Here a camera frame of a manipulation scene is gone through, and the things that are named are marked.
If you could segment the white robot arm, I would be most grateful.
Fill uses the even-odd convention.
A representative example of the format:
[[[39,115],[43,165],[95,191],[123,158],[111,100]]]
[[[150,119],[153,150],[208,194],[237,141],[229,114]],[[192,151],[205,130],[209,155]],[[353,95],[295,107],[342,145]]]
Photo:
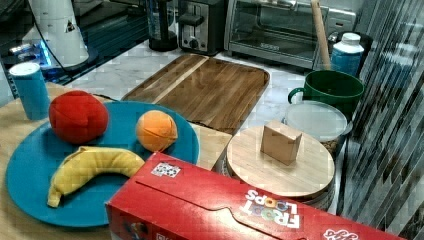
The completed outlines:
[[[89,59],[71,0],[28,0],[33,27],[22,39],[40,50],[44,69],[72,68]]]

